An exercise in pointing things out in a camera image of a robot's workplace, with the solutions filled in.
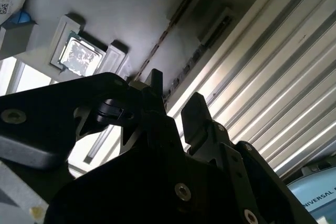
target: gray metal surface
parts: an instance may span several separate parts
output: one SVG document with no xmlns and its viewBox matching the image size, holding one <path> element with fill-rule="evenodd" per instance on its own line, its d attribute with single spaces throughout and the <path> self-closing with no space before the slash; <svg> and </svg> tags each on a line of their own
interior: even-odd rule
<svg viewBox="0 0 336 224">
<path fill-rule="evenodd" d="M 34 22 L 14 24 L 5 22 L 0 27 L 0 59 L 26 51 Z"/>
<path fill-rule="evenodd" d="M 64 164 L 56 170 L 40 171 L 0 161 L 0 190 L 35 223 L 43 223 L 50 201 L 73 180 L 69 169 L 71 166 Z"/>
<path fill-rule="evenodd" d="M 92 159 L 96 156 L 99 149 L 102 147 L 108 136 L 111 134 L 111 131 L 113 129 L 113 125 L 108 126 L 108 128 L 101 132 L 95 141 L 95 144 L 92 146 L 91 150 L 89 151 L 86 159 L 84 160 L 86 163 L 91 163 Z"/>
<path fill-rule="evenodd" d="M 171 97 L 181 135 L 180 110 L 198 91 L 232 141 L 252 143 L 281 176 L 334 152 L 335 1 L 257 0 Z"/>
<path fill-rule="evenodd" d="M 20 208 L 0 202 L 0 216 L 3 224 L 35 224 Z"/>
</svg>

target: blue object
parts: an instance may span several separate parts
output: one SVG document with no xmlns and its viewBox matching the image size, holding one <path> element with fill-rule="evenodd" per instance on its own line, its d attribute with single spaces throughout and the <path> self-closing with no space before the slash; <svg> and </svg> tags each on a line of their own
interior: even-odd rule
<svg viewBox="0 0 336 224">
<path fill-rule="evenodd" d="M 288 188 L 315 220 L 336 223 L 336 167 L 298 179 Z"/>
<path fill-rule="evenodd" d="M 17 13 L 13 14 L 8 21 L 14 24 L 26 23 L 31 21 L 31 17 L 24 10 L 20 10 Z"/>
</svg>

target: metal plate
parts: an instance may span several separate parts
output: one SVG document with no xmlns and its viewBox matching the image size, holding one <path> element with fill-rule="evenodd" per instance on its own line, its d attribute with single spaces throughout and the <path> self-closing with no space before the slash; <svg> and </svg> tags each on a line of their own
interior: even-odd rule
<svg viewBox="0 0 336 224">
<path fill-rule="evenodd" d="M 104 53 L 71 33 L 59 63 L 79 76 L 91 76 L 99 68 Z"/>
</svg>

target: qr code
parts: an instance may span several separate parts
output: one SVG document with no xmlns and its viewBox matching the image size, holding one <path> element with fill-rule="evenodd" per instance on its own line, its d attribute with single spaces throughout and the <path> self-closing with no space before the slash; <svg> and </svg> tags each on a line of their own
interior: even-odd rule
<svg viewBox="0 0 336 224">
<path fill-rule="evenodd" d="M 0 4 L 0 14 L 7 14 L 8 4 Z"/>
</svg>

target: corrugated metal wall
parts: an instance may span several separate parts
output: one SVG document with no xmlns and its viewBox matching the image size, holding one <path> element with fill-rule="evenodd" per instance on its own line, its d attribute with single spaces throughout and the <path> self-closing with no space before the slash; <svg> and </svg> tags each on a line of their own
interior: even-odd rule
<svg viewBox="0 0 336 224">
<path fill-rule="evenodd" d="M 198 91 L 233 142 L 253 143 L 279 174 L 329 155 L 336 138 L 336 0 L 257 0 L 169 115 Z"/>
</svg>

